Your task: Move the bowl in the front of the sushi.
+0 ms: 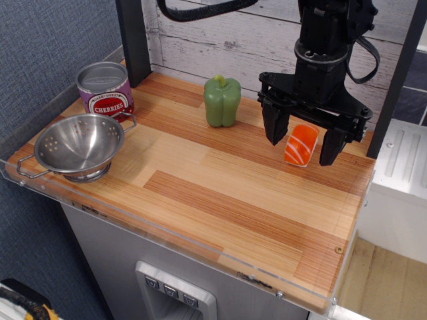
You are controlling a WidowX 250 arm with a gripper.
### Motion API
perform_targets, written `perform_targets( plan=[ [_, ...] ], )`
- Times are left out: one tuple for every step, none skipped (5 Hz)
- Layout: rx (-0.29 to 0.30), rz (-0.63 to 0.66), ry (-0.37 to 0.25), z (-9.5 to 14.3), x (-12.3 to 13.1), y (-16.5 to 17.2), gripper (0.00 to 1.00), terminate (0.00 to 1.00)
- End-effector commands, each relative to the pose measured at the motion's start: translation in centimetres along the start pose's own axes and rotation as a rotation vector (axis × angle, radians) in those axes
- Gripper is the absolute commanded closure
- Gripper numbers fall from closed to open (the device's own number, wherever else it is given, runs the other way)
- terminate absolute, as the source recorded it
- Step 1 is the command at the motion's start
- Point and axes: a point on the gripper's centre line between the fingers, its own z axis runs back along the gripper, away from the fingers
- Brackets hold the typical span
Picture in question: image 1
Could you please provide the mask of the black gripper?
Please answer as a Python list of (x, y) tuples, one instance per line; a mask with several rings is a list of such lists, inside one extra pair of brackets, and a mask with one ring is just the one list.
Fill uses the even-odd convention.
[(363, 140), (372, 117), (371, 109), (352, 97), (344, 85), (352, 46), (340, 43), (332, 53), (321, 53), (296, 41), (294, 52), (293, 74), (263, 72), (259, 76), (258, 101), (266, 137), (277, 145), (288, 132), (290, 116), (328, 129), (320, 165), (330, 166), (346, 143)]

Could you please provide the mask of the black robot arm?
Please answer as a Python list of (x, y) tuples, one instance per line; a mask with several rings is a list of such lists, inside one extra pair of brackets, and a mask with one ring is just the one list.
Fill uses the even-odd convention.
[(290, 116), (326, 129), (320, 165), (332, 165), (346, 144), (360, 142), (370, 108), (345, 88), (351, 77), (350, 58), (355, 43), (380, 55), (364, 34), (374, 28), (378, 10), (371, 1), (299, 1), (300, 37), (294, 53), (293, 74), (263, 72), (258, 101), (266, 137), (272, 145), (288, 132)]

